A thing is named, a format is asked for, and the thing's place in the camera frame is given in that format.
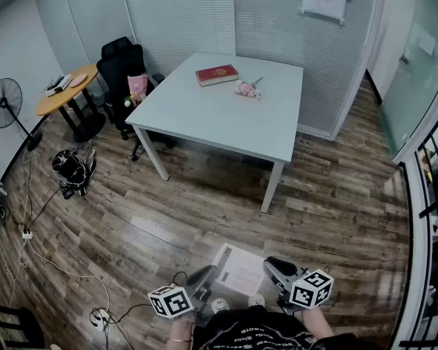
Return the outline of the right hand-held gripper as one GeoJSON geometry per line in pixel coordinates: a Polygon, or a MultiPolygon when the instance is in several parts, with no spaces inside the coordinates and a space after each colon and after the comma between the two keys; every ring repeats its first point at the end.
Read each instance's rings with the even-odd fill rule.
{"type": "Polygon", "coordinates": [[[297,276],[297,267],[285,260],[268,257],[264,270],[280,288],[278,306],[285,314],[295,314],[302,309],[313,309],[327,301],[331,295],[334,279],[318,269],[297,276]]]}

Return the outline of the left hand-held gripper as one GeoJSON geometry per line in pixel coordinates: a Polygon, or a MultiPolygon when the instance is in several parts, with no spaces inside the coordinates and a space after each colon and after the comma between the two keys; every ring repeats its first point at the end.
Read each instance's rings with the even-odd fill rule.
{"type": "Polygon", "coordinates": [[[219,273],[217,266],[205,266],[192,273],[180,286],[163,286],[148,293],[150,304],[158,316],[175,319],[191,313],[195,325],[205,327],[214,316],[210,297],[219,273]]]}

